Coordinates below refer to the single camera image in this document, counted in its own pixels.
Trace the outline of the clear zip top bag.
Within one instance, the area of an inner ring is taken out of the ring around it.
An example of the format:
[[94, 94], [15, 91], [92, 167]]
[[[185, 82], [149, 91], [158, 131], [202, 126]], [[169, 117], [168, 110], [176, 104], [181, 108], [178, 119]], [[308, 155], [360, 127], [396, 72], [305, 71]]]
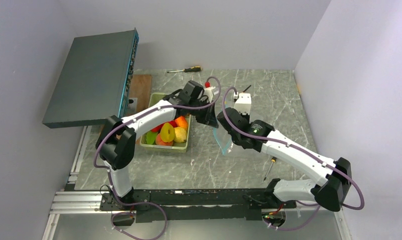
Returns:
[[263, 153], [257, 152], [254, 149], [243, 149], [241, 146], [235, 145], [232, 142], [231, 136], [221, 124], [219, 124], [218, 128], [213, 129], [213, 136], [222, 155], [225, 157], [248, 158], [263, 155]]

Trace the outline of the red tomato toy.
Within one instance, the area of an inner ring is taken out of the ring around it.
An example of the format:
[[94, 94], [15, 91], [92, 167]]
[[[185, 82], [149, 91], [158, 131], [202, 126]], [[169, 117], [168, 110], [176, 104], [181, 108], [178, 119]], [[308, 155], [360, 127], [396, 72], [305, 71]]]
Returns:
[[168, 122], [173, 128], [176, 128], [178, 125], [174, 120]]

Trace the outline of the yellow lemon toy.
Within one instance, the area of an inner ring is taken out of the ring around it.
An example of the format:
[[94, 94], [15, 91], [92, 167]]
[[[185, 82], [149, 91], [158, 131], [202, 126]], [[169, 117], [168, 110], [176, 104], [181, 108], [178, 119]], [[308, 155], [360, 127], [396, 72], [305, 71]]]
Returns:
[[183, 127], [175, 127], [174, 128], [175, 136], [173, 141], [175, 143], [185, 143], [187, 141], [187, 130]]

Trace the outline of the yellow pepper slice toy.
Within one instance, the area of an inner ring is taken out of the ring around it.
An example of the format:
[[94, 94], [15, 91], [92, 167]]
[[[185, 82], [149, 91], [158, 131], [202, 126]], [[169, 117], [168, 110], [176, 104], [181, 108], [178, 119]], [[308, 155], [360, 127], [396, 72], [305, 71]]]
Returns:
[[164, 143], [170, 143], [174, 141], [175, 136], [175, 128], [168, 122], [164, 123], [160, 130], [161, 140]]

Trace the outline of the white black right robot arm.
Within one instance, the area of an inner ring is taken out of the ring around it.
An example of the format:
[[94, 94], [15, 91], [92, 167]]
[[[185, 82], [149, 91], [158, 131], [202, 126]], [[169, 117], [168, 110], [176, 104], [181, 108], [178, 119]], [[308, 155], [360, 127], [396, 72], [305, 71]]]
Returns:
[[329, 211], [340, 211], [352, 186], [351, 163], [347, 159], [319, 155], [262, 120], [249, 122], [231, 107], [220, 112], [217, 120], [235, 145], [275, 157], [308, 176], [307, 180], [292, 181], [274, 178], [264, 194], [269, 207], [276, 208], [287, 201], [314, 201]]

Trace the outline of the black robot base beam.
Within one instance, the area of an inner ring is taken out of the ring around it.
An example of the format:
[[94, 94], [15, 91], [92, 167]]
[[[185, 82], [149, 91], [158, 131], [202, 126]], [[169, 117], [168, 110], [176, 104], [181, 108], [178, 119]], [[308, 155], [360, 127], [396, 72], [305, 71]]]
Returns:
[[281, 202], [265, 188], [135, 189], [128, 206], [108, 191], [101, 195], [102, 212], [132, 212], [137, 223], [168, 220], [245, 219], [259, 221], [269, 212], [296, 208], [293, 200]]

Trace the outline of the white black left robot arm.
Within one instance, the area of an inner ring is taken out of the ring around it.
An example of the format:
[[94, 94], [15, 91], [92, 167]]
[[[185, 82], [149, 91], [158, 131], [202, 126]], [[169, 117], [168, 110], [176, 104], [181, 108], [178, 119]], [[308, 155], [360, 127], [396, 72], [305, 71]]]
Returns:
[[114, 195], [113, 204], [120, 210], [134, 205], [134, 188], [129, 175], [130, 162], [134, 158], [136, 141], [160, 124], [181, 116], [192, 115], [206, 126], [218, 128], [215, 103], [221, 94], [221, 86], [204, 87], [190, 80], [162, 98], [153, 106], [131, 116], [107, 118], [104, 129], [96, 142], [95, 168], [107, 170], [109, 190]]

